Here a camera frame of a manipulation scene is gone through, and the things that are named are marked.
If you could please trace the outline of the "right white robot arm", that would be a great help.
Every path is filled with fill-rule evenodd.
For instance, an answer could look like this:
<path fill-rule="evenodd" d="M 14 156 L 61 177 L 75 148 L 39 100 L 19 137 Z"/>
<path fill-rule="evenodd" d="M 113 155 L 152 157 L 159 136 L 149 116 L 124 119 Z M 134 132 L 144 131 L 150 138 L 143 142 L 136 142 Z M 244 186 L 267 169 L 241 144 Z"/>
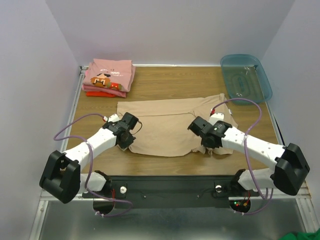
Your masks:
<path fill-rule="evenodd" d="M 266 165 L 264 169 L 241 170 L 230 182 L 231 192 L 235 195 L 258 189 L 278 189 L 295 196 L 310 172 L 306 158 L 296 144 L 284 146 L 266 142 L 214 117 L 206 121 L 198 116 L 188 129 L 201 138 L 201 145 L 205 148 L 231 149 Z"/>

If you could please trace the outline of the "beige t shirt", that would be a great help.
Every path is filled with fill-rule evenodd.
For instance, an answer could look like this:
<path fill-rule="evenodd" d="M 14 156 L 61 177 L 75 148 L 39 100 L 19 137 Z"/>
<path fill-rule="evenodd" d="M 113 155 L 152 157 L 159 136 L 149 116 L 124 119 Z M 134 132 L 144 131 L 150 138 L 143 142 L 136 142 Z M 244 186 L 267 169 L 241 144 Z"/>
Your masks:
<path fill-rule="evenodd" d="M 136 140 L 129 147 L 133 153 L 160 157 L 204 154 L 206 148 L 201 146 L 201 138 L 188 130 L 188 126 L 196 117 L 208 121 L 211 109 L 215 108 L 224 115 L 225 122 L 238 127 L 223 103 L 225 100 L 225 95 L 220 93 L 198 98 L 122 101 L 117 104 L 117 115 L 130 113 L 141 121 L 133 130 Z"/>

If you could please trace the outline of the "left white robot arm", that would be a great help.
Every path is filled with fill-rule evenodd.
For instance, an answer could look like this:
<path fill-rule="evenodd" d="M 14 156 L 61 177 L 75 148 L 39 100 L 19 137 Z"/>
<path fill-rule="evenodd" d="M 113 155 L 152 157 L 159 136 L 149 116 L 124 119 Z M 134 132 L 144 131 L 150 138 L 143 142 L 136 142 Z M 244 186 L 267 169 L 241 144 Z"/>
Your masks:
<path fill-rule="evenodd" d="M 94 158 L 106 150 L 113 147 L 126 150 L 136 139 L 131 131 L 139 119 L 131 113 L 126 112 L 122 117 L 117 114 L 110 117 L 100 114 L 99 117 L 104 125 L 94 135 L 88 139 L 79 136 L 79 145 L 63 152 L 55 150 L 48 157 L 39 186 L 64 204 L 82 193 L 108 196 L 111 184 L 106 175 L 93 170 L 82 171 L 86 166 L 92 169 Z"/>

